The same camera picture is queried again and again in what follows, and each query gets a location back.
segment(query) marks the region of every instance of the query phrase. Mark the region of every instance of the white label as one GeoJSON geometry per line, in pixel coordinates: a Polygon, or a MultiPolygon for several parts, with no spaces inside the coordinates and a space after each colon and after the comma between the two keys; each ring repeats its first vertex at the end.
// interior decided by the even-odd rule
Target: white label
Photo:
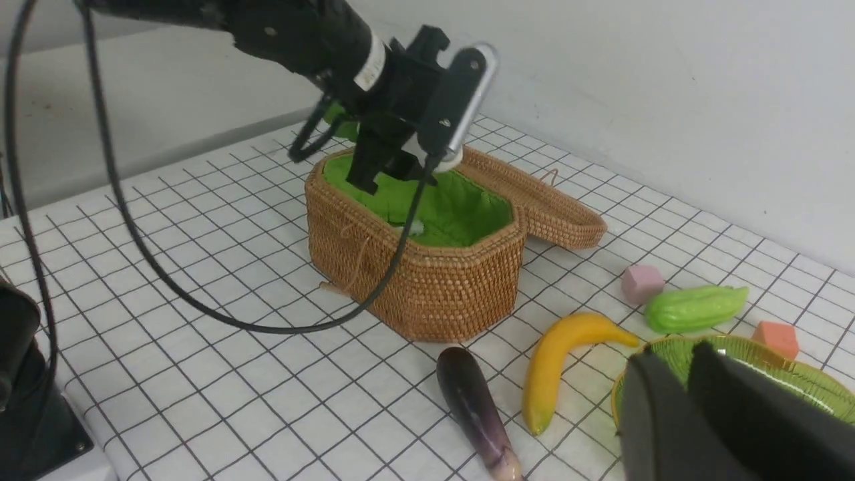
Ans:
{"type": "Polygon", "coordinates": [[[371,90],[371,87],[377,83],[380,74],[383,72],[383,66],[386,65],[386,45],[380,37],[371,33],[371,51],[368,58],[365,59],[365,65],[353,79],[359,88],[365,92],[371,90]]]}

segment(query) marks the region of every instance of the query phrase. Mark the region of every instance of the toy banana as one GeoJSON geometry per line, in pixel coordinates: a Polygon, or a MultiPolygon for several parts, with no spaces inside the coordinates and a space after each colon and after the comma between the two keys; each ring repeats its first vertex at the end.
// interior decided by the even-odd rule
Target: toy banana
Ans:
{"type": "Polygon", "coordinates": [[[533,435],[539,436],[552,421],[568,352],[577,346],[608,341],[630,347],[640,343],[638,337],[596,312],[571,314],[554,323],[540,338],[528,364],[522,393],[522,417],[533,435]]]}

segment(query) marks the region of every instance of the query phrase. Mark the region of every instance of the green plate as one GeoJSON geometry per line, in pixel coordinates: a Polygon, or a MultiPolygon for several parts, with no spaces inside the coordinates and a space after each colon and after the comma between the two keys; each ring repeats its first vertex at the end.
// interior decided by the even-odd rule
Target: green plate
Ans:
{"type": "MultiPolygon", "coordinates": [[[[850,425],[855,425],[855,395],[843,384],[816,367],[798,361],[784,358],[763,344],[738,336],[705,336],[679,337],[671,336],[652,341],[642,346],[642,352],[647,346],[662,359],[674,372],[685,387],[689,378],[689,367],[692,364],[692,349],[701,341],[709,341],[712,346],[727,354],[731,359],[742,361],[764,374],[783,388],[790,390],[799,398],[833,414],[850,425]]],[[[623,403],[622,372],[611,390],[611,411],[614,414],[615,426],[618,425],[617,415],[623,403]]]]}

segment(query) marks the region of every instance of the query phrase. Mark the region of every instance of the plastic vegetable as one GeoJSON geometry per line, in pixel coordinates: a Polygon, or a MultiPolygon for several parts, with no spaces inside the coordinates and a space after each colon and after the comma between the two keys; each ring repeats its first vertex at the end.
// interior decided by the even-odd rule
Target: plastic vegetable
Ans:
{"type": "MultiPolygon", "coordinates": [[[[327,110],[327,114],[324,115],[323,121],[329,125],[333,124],[333,120],[335,117],[346,114],[345,108],[340,104],[336,103],[330,106],[329,110],[327,110]]],[[[357,141],[357,135],[359,134],[359,122],[345,122],[341,124],[338,130],[335,131],[335,137],[343,137],[348,139],[351,142],[357,141]]]]}
{"type": "Polygon", "coordinates": [[[706,286],[662,293],[647,304],[645,316],[660,334],[709,329],[745,307],[748,288],[706,286]]]}
{"type": "Polygon", "coordinates": [[[577,312],[554,323],[540,338],[528,364],[522,393],[522,418],[528,430],[539,436],[552,421],[558,402],[558,387],[569,351],[584,344],[615,341],[630,347],[639,338],[596,312],[577,312]]]}
{"type": "Polygon", "coordinates": [[[502,419],[475,358],[466,349],[449,347],[439,355],[436,376],[451,416],[496,481],[522,481],[520,461],[504,431],[502,419]]]}

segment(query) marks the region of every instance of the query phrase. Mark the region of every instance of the orange cube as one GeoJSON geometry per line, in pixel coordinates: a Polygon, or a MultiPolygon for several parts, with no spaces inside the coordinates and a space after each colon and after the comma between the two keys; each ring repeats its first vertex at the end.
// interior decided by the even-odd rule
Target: orange cube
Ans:
{"type": "Polygon", "coordinates": [[[796,328],[790,324],[760,321],[752,339],[765,344],[788,359],[796,359],[796,355],[799,354],[796,328]]]}

